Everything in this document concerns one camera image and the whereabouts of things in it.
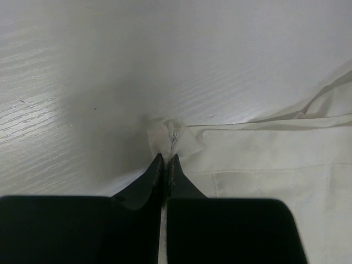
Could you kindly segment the white pleated skirt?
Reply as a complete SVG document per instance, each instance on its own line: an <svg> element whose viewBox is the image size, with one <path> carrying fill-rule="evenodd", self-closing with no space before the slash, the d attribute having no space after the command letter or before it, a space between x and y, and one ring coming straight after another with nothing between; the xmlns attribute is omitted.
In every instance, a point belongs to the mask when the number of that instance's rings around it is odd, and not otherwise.
<svg viewBox="0 0 352 264"><path fill-rule="evenodd" d="M351 63L311 100L270 117L186 127L160 120L149 133L163 158L158 259L167 261L168 165L208 198L276 199L294 217L307 263L351 263Z"/></svg>

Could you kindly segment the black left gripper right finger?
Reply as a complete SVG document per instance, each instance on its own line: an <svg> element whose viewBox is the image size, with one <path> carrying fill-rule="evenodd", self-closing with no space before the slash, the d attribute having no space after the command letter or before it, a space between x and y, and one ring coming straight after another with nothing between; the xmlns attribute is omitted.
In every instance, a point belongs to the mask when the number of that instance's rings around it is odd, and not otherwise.
<svg viewBox="0 0 352 264"><path fill-rule="evenodd" d="M294 217L276 199L206 197L168 165L169 263L307 263Z"/></svg>

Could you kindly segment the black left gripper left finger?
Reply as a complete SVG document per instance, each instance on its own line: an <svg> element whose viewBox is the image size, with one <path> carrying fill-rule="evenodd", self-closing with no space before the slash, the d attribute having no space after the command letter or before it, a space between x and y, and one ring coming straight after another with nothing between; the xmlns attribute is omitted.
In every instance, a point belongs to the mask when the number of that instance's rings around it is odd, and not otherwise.
<svg viewBox="0 0 352 264"><path fill-rule="evenodd" d="M1 263L156 263L163 158L117 194L1 198Z"/></svg>

